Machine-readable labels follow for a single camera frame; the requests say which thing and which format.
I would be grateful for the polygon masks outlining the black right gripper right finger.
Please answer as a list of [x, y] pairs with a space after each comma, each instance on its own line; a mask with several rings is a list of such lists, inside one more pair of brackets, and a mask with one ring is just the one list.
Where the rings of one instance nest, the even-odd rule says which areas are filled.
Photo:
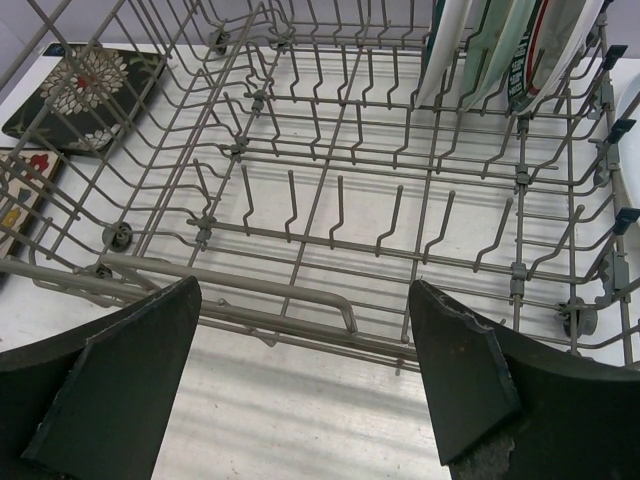
[[554, 349], [430, 283], [408, 294], [440, 463], [455, 479], [635, 479], [639, 375]]

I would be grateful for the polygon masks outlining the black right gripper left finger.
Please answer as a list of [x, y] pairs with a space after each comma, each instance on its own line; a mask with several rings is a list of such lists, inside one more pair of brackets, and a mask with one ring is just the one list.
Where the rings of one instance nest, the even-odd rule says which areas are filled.
[[2, 478], [151, 478], [201, 304], [190, 276], [2, 352]]

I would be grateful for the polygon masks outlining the green floral plate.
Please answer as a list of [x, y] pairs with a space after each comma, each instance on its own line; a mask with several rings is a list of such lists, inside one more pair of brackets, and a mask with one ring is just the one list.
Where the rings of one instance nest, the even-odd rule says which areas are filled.
[[483, 100], [507, 70], [527, 28], [536, 1], [481, 1], [467, 41], [460, 88], [461, 109]]

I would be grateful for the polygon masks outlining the green red rimmed white plate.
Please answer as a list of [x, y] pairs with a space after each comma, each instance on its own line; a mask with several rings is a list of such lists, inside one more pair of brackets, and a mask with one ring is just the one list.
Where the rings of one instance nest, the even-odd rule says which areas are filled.
[[514, 113], [531, 112], [552, 93], [603, 6], [603, 0], [534, 3], [509, 66], [508, 101]]

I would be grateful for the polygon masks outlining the cream floral square plate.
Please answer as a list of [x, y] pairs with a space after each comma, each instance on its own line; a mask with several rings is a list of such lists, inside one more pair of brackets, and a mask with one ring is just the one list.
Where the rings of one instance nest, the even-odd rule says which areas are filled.
[[1, 225], [10, 232], [1, 231], [1, 257], [17, 256], [23, 245], [15, 234], [29, 236], [38, 221], [47, 200], [36, 191], [44, 190], [41, 180], [36, 180], [22, 166], [26, 163], [44, 178], [55, 183], [64, 162], [52, 151], [26, 149], [19, 153], [19, 161], [10, 158], [11, 148], [1, 149], [1, 162], [8, 163], [24, 180], [1, 168]]

